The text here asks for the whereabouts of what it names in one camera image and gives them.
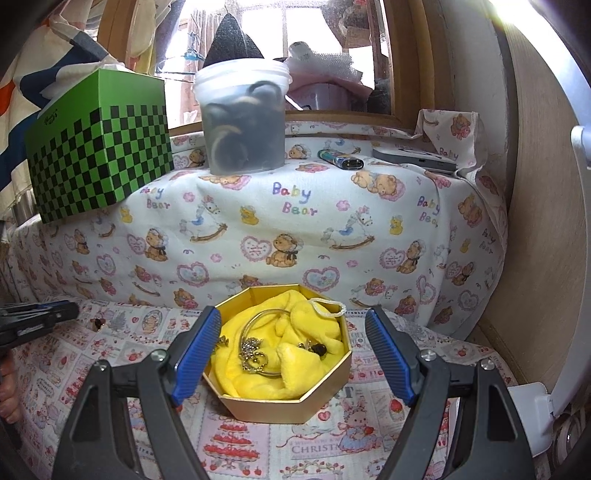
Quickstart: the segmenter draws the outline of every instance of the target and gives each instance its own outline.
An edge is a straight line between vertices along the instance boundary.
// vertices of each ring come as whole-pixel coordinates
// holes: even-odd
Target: bunny print
[[[368,452],[382,445],[373,427],[368,426],[365,399],[361,397],[354,407],[348,401],[342,401],[345,409],[345,422],[339,422],[338,428],[343,432],[339,449],[346,453]]]

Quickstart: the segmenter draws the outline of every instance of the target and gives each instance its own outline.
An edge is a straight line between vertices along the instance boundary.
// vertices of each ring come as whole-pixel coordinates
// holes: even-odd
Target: yellow fabric pouch
[[[240,338],[245,325],[268,309],[290,312],[268,313],[251,326],[247,337],[262,340],[258,349],[267,356],[267,372],[280,372],[281,378],[267,378],[244,371],[239,356]],[[227,395],[253,400],[296,400],[316,385],[345,354],[340,324],[319,303],[312,304],[296,290],[288,290],[235,315],[222,326],[220,335],[228,345],[212,355],[212,373]],[[326,354],[298,347],[300,343],[322,343]]]

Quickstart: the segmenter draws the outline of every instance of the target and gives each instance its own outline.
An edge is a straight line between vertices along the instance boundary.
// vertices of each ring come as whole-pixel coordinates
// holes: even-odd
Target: smartphone
[[[450,174],[457,170],[456,162],[449,158],[412,148],[376,147],[372,155],[389,163],[410,163],[436,173]]]

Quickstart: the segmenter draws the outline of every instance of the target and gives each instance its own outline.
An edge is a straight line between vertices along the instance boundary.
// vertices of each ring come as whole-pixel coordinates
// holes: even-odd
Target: small charm
[[[216,342],[216,344],[213,346],[213,353],[216,352],[216,350],[222,346],[228,346],[228,342],[230,340],[228,338],[226,338],[225,335],[222,335]]]
[[[90,322],[92,323],[93,332],[100,331],[100,329],[103,328],[103,325],[107,323],[105,319],[92,319]]]
[[[326,355],[326,347],[322,345],[322,343],[311,345],[310,341],[306,340],[305,343],[298,343],[298,347],[303,348],[304,350],[308,350],[309,352],[315,353],[321,358]]]
[[[316,345],[312,345],[310,347],[310,352],[314,352],[319,357],[323,357],[326,355],[326,347],[322,343],[317,343]]]
[[[262,340],[249,337],[242,341],[238,356],[242,360],[242,368],[246,372],[261,373],[268,363],[267,356],[263,352],[257,352]]]

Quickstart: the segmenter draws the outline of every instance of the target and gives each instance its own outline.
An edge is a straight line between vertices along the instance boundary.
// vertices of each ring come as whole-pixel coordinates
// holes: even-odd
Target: blue gripper pad
[[[410,335],[394,328],[381,307],[373,307],[365,315],[365,334],[392,393],[412,407],[424,381],[417,345]]]
[[[206,307],[188,332],[179,333],[168,349],[166,390],[175,406],[197,388],[222,329],[218,309]]]

